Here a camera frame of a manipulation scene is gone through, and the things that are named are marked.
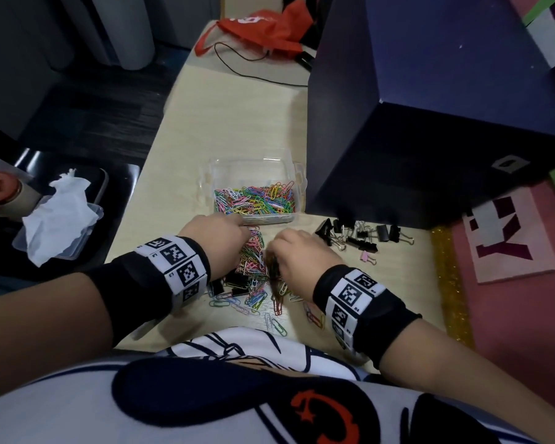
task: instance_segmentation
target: desk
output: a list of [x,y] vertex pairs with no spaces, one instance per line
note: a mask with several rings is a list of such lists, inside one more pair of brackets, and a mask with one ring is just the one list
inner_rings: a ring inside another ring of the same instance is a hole
[[[210,52],[203,59],[217,57]],[[211,213],[198,186],[200,168],[210,158],[246,154],[258,147],[287,147],[296,162],[306,163],[306,100],[305,88],[246,79],[196,66],[188,60],[167,102],[164,119],[108,261],[153,237],[178,232],[194,215]],[[288,226],[312,233],[323,219],[301,214]],[[261,226],[265,241],[269,242],[284,227]],[[415,238],[415,245],[379,244],[376,266],[361,262],[360,252],[355,248],[348,247],[341,256],[349,265],[361,268],[386,285],[409,309],[444,330],[430,233],[408,228],[403,232]],[[269,299],[262,304],[260,317],[244,316],[230,307],[214,308],[209,306],[209,300],[207,295],[203,296],[172,313],[142,339],[126,338],[119,347],[159,351],[226,327],[264,330],[263,314],[269,311],[273,316]],[[287,301],[283,315],[277,319],[288,331],[288,338],[343,356],[331,331],[320,330],[306,320],[301,302]]]

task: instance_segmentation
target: plastic box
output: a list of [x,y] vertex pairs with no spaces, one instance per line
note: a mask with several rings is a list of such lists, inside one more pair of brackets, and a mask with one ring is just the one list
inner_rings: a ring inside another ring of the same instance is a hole
[[[44,204],[50,198],[51,196],[44,196],[37,203],[37,205]],[[91,204],[90,202],[88,202],[87,205],[94,213],[96,213],[99,216],[97,219],[97,221],[99,221],[103,217],[103,208],[100,205]],[[95,228],[95,225],[96,223],[93,224],[92,226],[85,227],[80,237],[76,238],[70,246],[68,246],[64,251],[62,251],[61,254],[56,255],[53,258],[62,259],[62,260],[76,260],[80,255],[86,242],[88,241],[90,234]],[[21,227],[21,230],[17,233],[15,239],[12,240],[12,246],[16,250],[27,252],[27,234],[26,234],[25,226]]]
[[243,215],[247,225],[290,223],[302,209],[302,196],[306,191],[304,165],[292,163],[289,149],[259,149],[245,156],[211,159],[203,168],[200,179],[206,203],[214,211],[214,190],[268,186],[294,181],[295,208],[291,214]]

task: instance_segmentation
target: tissue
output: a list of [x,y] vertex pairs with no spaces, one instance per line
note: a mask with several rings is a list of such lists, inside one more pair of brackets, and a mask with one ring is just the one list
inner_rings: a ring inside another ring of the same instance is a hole
[[66,250],[85,227],[99,219],[86,203],[84,191],[90,182],[74,177],[75,171],[70,169],[50,182],[55,194],[22,218],[27,234],[27,254],[36,266]]

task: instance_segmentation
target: black wire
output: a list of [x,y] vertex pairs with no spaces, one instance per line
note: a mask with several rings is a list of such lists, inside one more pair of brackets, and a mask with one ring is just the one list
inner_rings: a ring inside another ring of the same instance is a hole
[[291,86],[291,87],[308,87],[308,85],[303,85],[303,84],[290,84],[289,82],[280,82],[280,81],[272,81],[270,79],[265,79],[259,76],[251,76],[248,74],[242,74],[242,73],[238,73],[237,71],[233,70],[226,62],[224,62],[224,59],[222,59],[218,53],[218,50],[216,49],[216,47],[218,45],[224,45],[225,47],[229,47],[232,51],[234,51],[236,54],[238,54],[242,59],[245,59],[246,61],[249,62],[255,62],[255,61],[260,61],[265,59],[267,56],[269,56],[269,51],[267,51],[265,53],[265,55],[263,57],[259,57],[256,59],[249,59],[248,57],[244,57],[242,54],[240,54],[237,50],[235,50],[233,47],[231,47],[229,44],[225,44],[224,42],[216,42],[214,44],[214,52],[216,53],[216,56],[218,56],[218,59],[220,59],[222,61],[222,64],[226,65],[228,67],[228,69],[233,72],[234,74],[238,74],[239,76],[242,77],[249,77],[249,78],[253,78],[253,79],[259,79],[260,81],[266,81],[266,82],[272,82],[274,84],[281,84],[284,86]]

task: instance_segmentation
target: red plastic bag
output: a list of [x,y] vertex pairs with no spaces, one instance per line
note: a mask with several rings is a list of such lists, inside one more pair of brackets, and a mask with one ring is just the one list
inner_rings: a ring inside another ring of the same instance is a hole
[[262,9],[244,19],[222,19],[209,28],[195,44],[195,55],[204,55],[212,46],[204,48],[209,33],[217,26],[241,40],[259,45],[264,50],[279,50],[296,56],[302,52],[298,43],[312,25],[312,17],[303,0],[296,0],[281,13]]

